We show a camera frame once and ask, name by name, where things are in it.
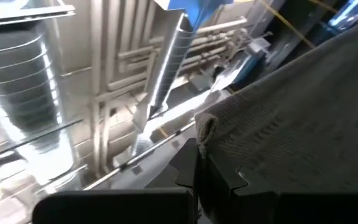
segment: fabric sheet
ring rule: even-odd
[[[358,191],[358,26],[196,116],[205,157],[222,150],[272,190]]]

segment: metal rod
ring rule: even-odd
[[[147,1],[146,0],[137,0],[137,9],[136,9],[136,20],[134,33],[132,36],[132,45],[131,49],[138,49],[140,45],[140,39],[143,31],[144,18],[146,16],[147,10]]]
[[[131,160],[129,160],[125,164],[119,166],[118,168],[116,168],[112,172],[110,172],[109,174],[107,174],[104,177],[100,178],[99,180],[97,180],[93,184],[87,186],[86,188],[84,188],[84,190],[91,190],[91,189],[94,189],[95,187],[105,183],[107,180],[109,180],[112,176],[116,175],[118,172],[125,170],[126,167],[129,167],[129,166],[135,164],[136,162],[139,162],[145,156],[149,155],[151,152],[153,152],[154,150],[156,150],[157,148],[159,148],[163,144],[169,142],[169,140],[173,139],[174,137],[178,136],[182,132],[186,131],[187,129],[192,127],[194,124],[195,124],[195,121],[192,121],[190,124],[187,124],[186,126],[181,128],[177,132],[169,135],[164,140],[162,140],[162,141],[158,142],[157,144],[155,144],[154,146],[150,147],[148,150],[144,151],[142,154],[139,154],[138,156],[135,156],[134,158],[132,158]]]
[[[147,17],[146,17],[146,23],[144,26],[144,32],[143,32],[143,45],[149,44],[150,35],[153,28],[153,21],[154,21],[154,15],[155,15],[155,7],[157,3],[154,2],[154,0],[149,0],[149,8],[147,10]]]
[[[116,64],[116,45],[119,25],[120,0],[110,1],[108,12],[108,34],[107,34],[107,56],[106,56],[106,83],[112,82],[114,78],[114,67]]]

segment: blue panel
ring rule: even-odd
[[[233,0],[171,0],[168,9],[184,9],[196,30],[220,5],[230,3]]]

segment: silver duct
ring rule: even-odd
[[[160,111],[165,104],[172,83],[195,36],[195,30],[187,15],[182,10],[172,13],[175,13],[176,21],[167,30],[160,55],[147,85],[149,118]]]
[[[58,55],[46,23],[0,26],[0,127],[13,144],[62,123]],[[68,171],[73,155],[66,131],[18,147],[44,184]]]

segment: metal duct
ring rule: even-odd
[[[195,37],[195,31],[187,15],[182,10],[172,11],[172,13],[175,13],[176,22],[168,28],[147,86],[149,117],[159,111],[167,100],[172,83]]]
[[[61,70],[51,46],[43,21],[0,26],[0,127],[13,144],[62,122],[57,83]],[[73,165],[64,130],[16,150],[41,182],[63,174]]]

